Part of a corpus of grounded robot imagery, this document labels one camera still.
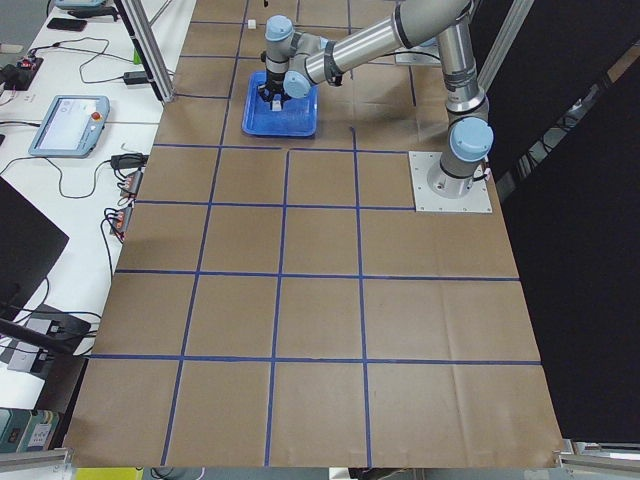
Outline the blue plastic tray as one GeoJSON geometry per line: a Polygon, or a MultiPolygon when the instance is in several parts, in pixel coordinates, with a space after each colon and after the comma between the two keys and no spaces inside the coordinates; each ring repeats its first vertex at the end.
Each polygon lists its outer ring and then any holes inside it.
{"type": "Polygon", "coordinates": [[[249,77],[242,130],[249,135],[267,137],[310,137],[316,133],[318,87],[306,98],[286,101],[279,111],[271,109],[258,94],[266,72],[255,71],[249,77]]]}

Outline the black power adapter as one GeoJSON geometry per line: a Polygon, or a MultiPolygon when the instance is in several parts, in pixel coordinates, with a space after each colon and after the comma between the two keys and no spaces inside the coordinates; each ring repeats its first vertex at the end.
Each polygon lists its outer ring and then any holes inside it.
{"type": "Polygon", "coordinates": [[[126,85],[141,85],[149,82],[146,73],[143,71],[125,72],[122,79],[126,85]]]}

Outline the orange adapter upper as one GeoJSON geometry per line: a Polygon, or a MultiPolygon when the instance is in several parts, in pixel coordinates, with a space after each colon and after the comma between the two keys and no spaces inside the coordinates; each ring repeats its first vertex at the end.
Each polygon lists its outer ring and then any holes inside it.
{"type": "Polygon", "coordinates": [[[120,183],[120,191],[122,196],[136,196],[138,194],[143,178],[143,171],[136,170],[128,174],[120,183]]]}

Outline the orange adapter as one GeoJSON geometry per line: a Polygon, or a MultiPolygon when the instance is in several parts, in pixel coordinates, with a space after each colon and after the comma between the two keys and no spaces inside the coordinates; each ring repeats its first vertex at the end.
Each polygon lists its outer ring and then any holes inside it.
{"type": "Polygon", "coordinates": [[[120,183],[120,191],[122,196],[136,196],[138,194],[143,178],[143,171],[136,170],[128,174],[120,183]]]}
{"type": "Polygon", "coordinates": [[[105,218],[109,224],[110,233],[119,239],[123,239],[128,229],[132,213],[132,205],[128,205],[118,210],[108,209],[106,211],[105,218]]]}

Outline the teach pendant with screen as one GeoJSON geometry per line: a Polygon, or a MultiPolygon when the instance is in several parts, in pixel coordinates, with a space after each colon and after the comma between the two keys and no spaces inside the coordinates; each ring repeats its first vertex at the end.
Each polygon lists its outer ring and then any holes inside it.
{"type": "Polygon", "coordinates": [[[106,96],[55,96],[28,153],[36,157],[86,158],[95,148],[109,112],[106,96]]]}

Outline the orange adapter lower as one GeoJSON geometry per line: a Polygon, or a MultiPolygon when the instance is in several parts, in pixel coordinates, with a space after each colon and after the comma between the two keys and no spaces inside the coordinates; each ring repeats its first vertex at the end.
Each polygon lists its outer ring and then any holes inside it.
{"type": "Polygon", "coordinates": [[[132,205],[128,205],[118,210],[108,209],[106,211],[105,218],[109,224],[110,233],[119,239],[123,239],[128,229],[132,213],[132,205]]]}

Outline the black smartphone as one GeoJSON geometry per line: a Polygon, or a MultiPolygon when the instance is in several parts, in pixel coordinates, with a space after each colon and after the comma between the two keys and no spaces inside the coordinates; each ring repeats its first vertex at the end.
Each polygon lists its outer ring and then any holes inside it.
{"type": "Polygon", "coordinates": [[[69,32],[82,32],[87,26],[87,21],[72,18],[52,18],[46,25],[47,29],[69,32]]]}

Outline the brown paper table cover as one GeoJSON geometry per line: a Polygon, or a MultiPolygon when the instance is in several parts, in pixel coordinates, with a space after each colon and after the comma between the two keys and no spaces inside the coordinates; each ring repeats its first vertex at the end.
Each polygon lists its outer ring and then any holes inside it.
{"type": "Polygon", "coordinates": [[[316,134],[241,128],[274,14],[338,39],[388,1],[200,1],[65,444],[81,467],[550,466],[561,435],[501,212],[419,213],[441,72],[319,90],[316,134]]]}

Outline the black monitor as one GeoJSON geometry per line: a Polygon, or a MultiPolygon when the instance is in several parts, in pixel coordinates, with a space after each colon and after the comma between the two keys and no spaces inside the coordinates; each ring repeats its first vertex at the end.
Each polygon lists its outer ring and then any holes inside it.
{"type": "Polygon", "coordinates": [[[1,317],[12,320],[53,268],[69,237],[1,181],[1,317]]]}

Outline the aluminium frame post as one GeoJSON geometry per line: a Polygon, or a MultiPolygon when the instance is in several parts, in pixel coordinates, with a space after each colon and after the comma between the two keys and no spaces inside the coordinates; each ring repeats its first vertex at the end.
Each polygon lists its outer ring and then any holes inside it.
{"type": "Polygon", "coordinates": [[[140,0],[114,0],[117,11],[137,52],[156,98],[163,104],[174,100],[169,71],[140,0]]]}

